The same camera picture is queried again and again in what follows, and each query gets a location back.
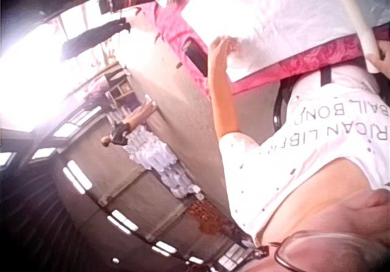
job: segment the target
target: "white t-shirt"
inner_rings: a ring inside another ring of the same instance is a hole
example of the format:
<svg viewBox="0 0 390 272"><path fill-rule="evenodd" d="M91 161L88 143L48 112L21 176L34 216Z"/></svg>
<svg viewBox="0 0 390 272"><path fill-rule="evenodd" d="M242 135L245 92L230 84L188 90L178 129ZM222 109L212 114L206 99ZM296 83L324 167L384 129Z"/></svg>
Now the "white t-shirt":
<svg viewBox="0 0 390 272"><path fill-rule="evenodd" d="M320 76L296 83L286 123L261 146L242 133L219 142L232 217L253 238L292 191L337 158L357 164L373 189L390 188L390 109L374 77L352 65L333 67L323 87Z"/></svg>

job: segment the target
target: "black shirt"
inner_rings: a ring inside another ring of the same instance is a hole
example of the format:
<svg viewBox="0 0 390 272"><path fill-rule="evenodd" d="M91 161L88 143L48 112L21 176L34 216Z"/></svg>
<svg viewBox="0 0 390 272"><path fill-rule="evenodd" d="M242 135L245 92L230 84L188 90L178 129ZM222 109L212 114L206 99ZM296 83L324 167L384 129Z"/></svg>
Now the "black shirt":
<svg viewBox="0 0 390 272"><path fill-rule="evenodd" d="M111 143L114 145L126 146L127 139L125 135L128 135L131 132L129 123L115 123L114 128L111 131Z"/></svg>

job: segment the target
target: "black strap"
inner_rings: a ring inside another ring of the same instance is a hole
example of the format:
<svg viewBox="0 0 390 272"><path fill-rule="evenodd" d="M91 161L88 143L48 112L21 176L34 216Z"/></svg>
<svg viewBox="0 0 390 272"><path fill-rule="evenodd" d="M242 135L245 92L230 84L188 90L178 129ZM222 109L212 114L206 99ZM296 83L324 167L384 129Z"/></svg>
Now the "black strap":
<svg viewBox="0 0 390 272"><path fill-rule="evenodd" d="M332 69L330 66L321 68L321 87L332 82Z"/></svg>

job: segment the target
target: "man's hand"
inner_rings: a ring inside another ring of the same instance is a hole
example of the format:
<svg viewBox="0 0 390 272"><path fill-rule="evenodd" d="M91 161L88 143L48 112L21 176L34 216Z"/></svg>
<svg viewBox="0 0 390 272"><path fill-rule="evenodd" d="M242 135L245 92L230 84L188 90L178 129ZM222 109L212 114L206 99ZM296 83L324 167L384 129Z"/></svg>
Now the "man's hand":
<svg viewBox="0 0 390 272"><path fill-rule="evenodd" d="M372 54L366 55L366 58L374 67L390 79L390 41L379 40L378 47L382 56L381 59L376 58Z"/></svg>
<svg viewBox="0 0 390 272"><path fill-rule="evenodd" d="M208 72L225 72L227 57L237 50L237 40L232 37L218 37L208 49Z"/></svg>

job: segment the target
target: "bright light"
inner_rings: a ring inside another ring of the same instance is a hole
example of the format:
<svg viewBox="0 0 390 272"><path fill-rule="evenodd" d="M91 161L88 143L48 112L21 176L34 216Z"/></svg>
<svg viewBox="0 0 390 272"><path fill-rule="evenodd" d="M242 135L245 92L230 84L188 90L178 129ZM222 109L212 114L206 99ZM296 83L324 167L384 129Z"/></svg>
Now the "bright light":
<svg viewBox="0 0 390 272"><path fill-rule="evenodd" d="M11 155L11 152L0 153L0 166L6 165Z"/></svg>
<svg viewBox="0 0 390 272"><path fill-rule="evenodd" d="M115 226L119 226L119 222L117 222L114 218L112 218L110 215L107 216L107 219L110 220Z"/></svg>
<svg viewBox="0 0 390 272"><path fill-rule="evenodd" d="M73 175L79 180L84 189L89 190L92 187L91 181L85 176L79 166L73 161L68 162L68 167L72 171Z"/></svg>
<svg viewBox="0 0 390 272"><path fill-rule="evenodd" d="M49 157L54 152L54 150L55 148L41 148L32 156L31 159L33 160L38 158Z"/></svg>
<svg viewBox="0 0 390 272"><path fill-rule="evenodd" d="M204 262L202 259L198 259L197 257L191 257L191 258L189 258L189 260L190 260L191 262L197 263L197 264L199 264L199 265L203 264L203 262Z"/></svg>
<svg viewBox="0 0 390 272"><path fill-rule="evenodd" d="M164 249L167 252L170 252L171 254L173 254L174 252L177 251L173 246L169 246L169 245L167 245L166 243L163 243L163 242L157 242L156 246L158 246L161 249Z"/></svg>
<svg viewBox="0 0 390 272"><path fill-rule="evenodd" d="M130 228L132 231L136 231L138 229L138 226L134 223L132 223L130 220L126 219L123 221L123 224L126 225L128 228Z"/></svg>
<svg viewBox="0 0 390 272"><path fill-rule="evenodd" d="M112 218L110 215L107 216L107 219L112 222L116 227L118 227L120 230L122 230L125 234L130 234L130 231L127 228L124 228L123 226L120 225L119 222L117 222L114 218Z"/></svg>
<svg viewBox="0 0 390 272"><path fill-rule="evenodd" d="M118 225L119 229L122 230L125 234L130 234L130 231L127 228L124 228L121 225Z"/></svg>
<svg viewBox="0 0 390 272"><path fill-rule="evenodd" d="M123 222L123 221L126 220L126 217L125 217L121 212L119 212L118 210L114 210L114 211L112 212L112 215L113 215L116 219L118 219L120 222Z"/></svg>
<svg viewBox="0 0 390 272"><path fill-rule="evenodd" d="M63 172L65 173L66 177L72 182L73 186L77 189L77 191L80 192L80 194L85 194L85 190L83 187L76 181L74 176L71 174L70 170L67 167L64 167Z"/></svg>
<svg viewBox="0 0 390 272"><path fill-rule="evenodd" d="M73 134L79 127L74 124L64 124L57 132L54 133L53 136L59 138L68 138L71 134Z"/></svg>
<svg viewBox="0 0 390 272"><path fill-rule="evenodd" d="M88 112L81 120L79 120L76 125L78 126L81 126L83 123L85 123L86 121L88 121L92 116L94 116L95 114L97 114L102 108L100 106L98 106L97 108L95 108L94 110L91 110L90 112Z"/></svg>
<svg viewBox="0 0 390 272"><path fill-rule="evenodd" d="M64 97L79 83L59 62L62 44L55 24L42 24L1 57L2 128L32 131L58 112Z"/></svg>
<svg viewBox="0 0 390 272"><path fill-rule="evenodd" d="M152 247L153 251L159 252L161 255L164 255L165 257L169 257L170 254L168 254L166 251L163 251L162 249L159 249L156 246Z"/></svg>

